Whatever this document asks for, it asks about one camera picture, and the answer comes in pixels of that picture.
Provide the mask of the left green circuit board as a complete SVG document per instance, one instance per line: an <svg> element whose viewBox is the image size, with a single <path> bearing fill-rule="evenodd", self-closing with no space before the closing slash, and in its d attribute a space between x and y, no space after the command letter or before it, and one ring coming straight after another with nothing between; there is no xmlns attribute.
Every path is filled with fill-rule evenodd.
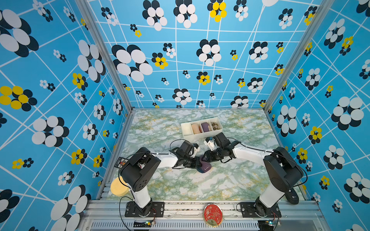
<svg viewBox="0 0 370 231"><path fill-rule="evenodd" d="M151 228L156 224L155 221L134 221L133 227L134 228Z"/></svg>

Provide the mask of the purple rolled sock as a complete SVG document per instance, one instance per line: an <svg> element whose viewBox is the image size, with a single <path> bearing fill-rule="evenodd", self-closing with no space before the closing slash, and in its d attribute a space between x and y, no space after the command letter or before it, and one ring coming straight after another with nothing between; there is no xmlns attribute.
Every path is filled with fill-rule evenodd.
<svg viewBox="0 0 370 231"><path fill-rule="evenodd" d="M211 126L208 122L201 123L201 127L203 129L203 132L210 132L211 131Z"/></svg>

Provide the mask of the pink rolled sock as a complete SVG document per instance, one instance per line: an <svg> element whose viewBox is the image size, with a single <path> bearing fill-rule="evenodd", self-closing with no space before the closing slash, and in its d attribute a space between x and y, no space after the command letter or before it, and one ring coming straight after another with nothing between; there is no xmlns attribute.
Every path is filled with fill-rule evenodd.
<svg viewBox="0 0 370 231"><path fill-rule="evenodd" d="M203 133L201 125L199 125L197 123L191 124L191 128L192 128L193 134Z"/></svg>

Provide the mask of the aluminium front rail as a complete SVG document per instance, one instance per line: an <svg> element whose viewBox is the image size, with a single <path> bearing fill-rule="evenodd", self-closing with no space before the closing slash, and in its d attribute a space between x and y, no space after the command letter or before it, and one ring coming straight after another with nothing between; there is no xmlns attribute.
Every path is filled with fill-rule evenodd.
<svg viewBox="0 0 370 231"><path fill-rule="evenodd" d="M203 211L209 201L166 201L164 215L155 218L151 228L134 228L134 221L151 221L152 218L127 218L127 202L92 201L78 228L79 231L260 231L259 220L274 222L274 231L328 231L329 225L318 203L302 201L297 205L278 202L281 218L243 218L237 211L239 201L216 201L222 212L219 227L208 226Z"/></svg>

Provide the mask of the yellow round sponge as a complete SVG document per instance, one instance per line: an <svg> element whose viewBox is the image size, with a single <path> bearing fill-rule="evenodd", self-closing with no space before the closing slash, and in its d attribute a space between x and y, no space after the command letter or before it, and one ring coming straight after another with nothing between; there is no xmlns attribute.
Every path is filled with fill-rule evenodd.
<svg viewBox="0 0 370 231"><path fill-rule="evenodd" d="M110 192L118 197L125 196L130 191L122 176L117 177L110 186Z"/></svg>

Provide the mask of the red round badge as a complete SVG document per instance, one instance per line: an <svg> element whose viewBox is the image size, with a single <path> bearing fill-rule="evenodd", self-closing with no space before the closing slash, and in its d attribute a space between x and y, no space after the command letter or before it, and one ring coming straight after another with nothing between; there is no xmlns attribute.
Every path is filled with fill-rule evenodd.
<svg viewBox="0 0 370 231"><path fill-rule="evenodd" d="M203 218L208 226L219 227L223 221L223 212L217 204L209 203L204 208Z"/></svg>

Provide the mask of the small picture card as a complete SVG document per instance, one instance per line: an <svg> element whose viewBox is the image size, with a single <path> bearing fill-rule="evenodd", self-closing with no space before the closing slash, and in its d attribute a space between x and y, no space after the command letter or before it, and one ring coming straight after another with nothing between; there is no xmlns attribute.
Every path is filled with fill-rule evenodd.
<svg viewBox="0 0 370 231"><path fill-rule="evenodd" d="M126 164L126 162L127 162L126 158L118 157L117 161L114 164L114 167L120 169Z"/></svg>

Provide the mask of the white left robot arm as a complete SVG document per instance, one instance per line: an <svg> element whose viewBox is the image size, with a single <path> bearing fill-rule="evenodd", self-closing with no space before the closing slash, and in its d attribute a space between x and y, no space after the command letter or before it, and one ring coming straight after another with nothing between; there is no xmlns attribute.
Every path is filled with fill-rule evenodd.
<svg viewBox="0 0 370 231"><path fill-rule="evenodd" d="M125 164L119 169L119 179L130 189L134 203L140 210L149 208L152 203L147 184L157 169L196 169L201 166L199 158L196 157L199 145L187 140L182 141L179 147L171 148L166 154L154 153L141 147L128 156Z"/></svg>

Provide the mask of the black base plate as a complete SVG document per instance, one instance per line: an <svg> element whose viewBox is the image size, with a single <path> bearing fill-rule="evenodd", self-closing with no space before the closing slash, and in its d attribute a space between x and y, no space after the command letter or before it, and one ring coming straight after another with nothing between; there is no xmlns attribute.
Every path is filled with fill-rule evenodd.
<svg viewBox="0 0 370 231"><path fill-rule="evenodd" d="M138 218L162 218L164 215L164 202L149 202L144 208L140 208L135 202L130 201L126 204L125 217Z"/></svg>
<svg viewBox="0 0 370 231"><path fill-rule="evenodd" d="M240 202L237 203L236 209L242 214L243 218L281 218L281 211L278 204L274 204L271 208L264 208L261 205L256 207L255 202Z"/></svg>

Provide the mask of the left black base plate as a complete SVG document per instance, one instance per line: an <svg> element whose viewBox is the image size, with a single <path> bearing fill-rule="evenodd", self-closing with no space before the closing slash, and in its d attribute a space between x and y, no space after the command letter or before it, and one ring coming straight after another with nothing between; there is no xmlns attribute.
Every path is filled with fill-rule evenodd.
<svg viewBox="0 0 370 231"><path fill-rule="evenodd" d="M126 204L125 217L138 218L162 218L164 215L164 202L149 202L144 208L140 208L135 202L130 201Z"/></svg>

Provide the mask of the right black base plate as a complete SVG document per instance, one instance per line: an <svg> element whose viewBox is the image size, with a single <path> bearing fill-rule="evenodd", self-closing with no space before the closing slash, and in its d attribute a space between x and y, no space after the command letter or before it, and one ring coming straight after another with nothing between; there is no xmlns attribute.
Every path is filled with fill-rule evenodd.
<svg viewBox="0 0 370 231"><path fill-rule="evenodd" d="M240 202L237 203L236 209L242 214L243 218L281 218L281 211L278 204L274 204L271 208L264 208L261 205L256 207L255 202Z"/></svg>

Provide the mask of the black computer mouse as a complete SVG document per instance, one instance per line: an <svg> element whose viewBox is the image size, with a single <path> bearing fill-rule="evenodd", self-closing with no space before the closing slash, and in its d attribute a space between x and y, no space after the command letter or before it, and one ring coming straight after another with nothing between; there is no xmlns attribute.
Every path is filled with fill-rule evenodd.
<svg viewBox="0 0 370 231"><path fill-rule="evenodd" d="M287 201L292 205L299 204L299 197L294 188L290 189L288 192L285 193L285 197Z"/></svg>

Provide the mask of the right green circuit board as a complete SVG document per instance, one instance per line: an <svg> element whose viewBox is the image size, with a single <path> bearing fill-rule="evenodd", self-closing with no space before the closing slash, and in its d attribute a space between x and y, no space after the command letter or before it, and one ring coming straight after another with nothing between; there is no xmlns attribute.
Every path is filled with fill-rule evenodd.
<svg viewBox="0 0 370 231"><path fill-rule="evenodd" d="M270 220L259 220L258 226L260 231L273 231L275 228L274 222Z"/></svg>

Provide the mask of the brown patterned rolled sock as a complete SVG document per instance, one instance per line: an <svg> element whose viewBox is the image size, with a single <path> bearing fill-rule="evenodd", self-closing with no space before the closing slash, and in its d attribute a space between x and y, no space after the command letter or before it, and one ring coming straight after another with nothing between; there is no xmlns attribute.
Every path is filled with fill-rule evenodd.
<svg viewBox="0 0 370 231"><path fill-rule="evenodd" d="M216 131L216 130L220 130L221 128L220 128L220 126L219 126L219 124L218 123L216 123L216 122L211 122L211 126L212 126L212 129L214 130L214 131Z"/></svg>

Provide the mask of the purple striped sock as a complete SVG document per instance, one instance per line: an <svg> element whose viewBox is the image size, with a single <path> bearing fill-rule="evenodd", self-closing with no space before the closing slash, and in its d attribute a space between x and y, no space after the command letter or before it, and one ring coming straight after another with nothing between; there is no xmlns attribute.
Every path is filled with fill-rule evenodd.
<svg viewBox="0 0 370 231"><path fill-rule="evenodd" d="M212 168L211 164L209 162L206 162L202 159L202 157L199 157L196 163L196 170L200 173L206 173Z"/></svg>

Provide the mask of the green circuit board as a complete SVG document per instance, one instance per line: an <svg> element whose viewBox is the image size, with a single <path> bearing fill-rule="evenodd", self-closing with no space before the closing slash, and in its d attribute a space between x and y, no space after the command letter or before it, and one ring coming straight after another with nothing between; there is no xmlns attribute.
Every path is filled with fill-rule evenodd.
<svg viewBox="0 0 370 231"><path fill-rule="evenodd" d="M133 227L134 228L151 228L156 224L155 221L134 221Z"/></svg>
<svg viewBox="0 0 370 231"><path fill-rule="evenodd" d="M260 231L273 231L275 228L274 222L270 220L259 220L258 226Z"/></svg>

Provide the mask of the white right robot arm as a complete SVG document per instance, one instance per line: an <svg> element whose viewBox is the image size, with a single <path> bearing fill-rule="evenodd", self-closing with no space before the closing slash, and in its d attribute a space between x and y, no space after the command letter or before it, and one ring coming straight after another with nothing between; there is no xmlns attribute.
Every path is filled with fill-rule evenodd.
<svg viewBox="0 0 370 231"><path fill-rule="evenodd" d="M293 205L299 203L299 196L294 188L299 186L304 170L285 148L263 150L244 145L238 140L231 142L223 133L206 138L204 143L209 148L202 158L204 162L221 162L224 158L228 161L242 159L265 167L270 184L254 204L255 212L260 217L266 216L282 197Z"/></svg>

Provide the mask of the white divided organizer tray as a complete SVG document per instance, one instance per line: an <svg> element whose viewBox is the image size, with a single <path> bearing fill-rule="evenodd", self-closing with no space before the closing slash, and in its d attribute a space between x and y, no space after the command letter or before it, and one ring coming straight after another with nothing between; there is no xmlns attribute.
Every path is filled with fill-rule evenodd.
<svg viewBox="0 0 370 231"><path fill-rule="evenodd" d="M218 117L181 123L183 138L188 141L196 141L207 137L213 137L223 132L223 126Z"/></svg>

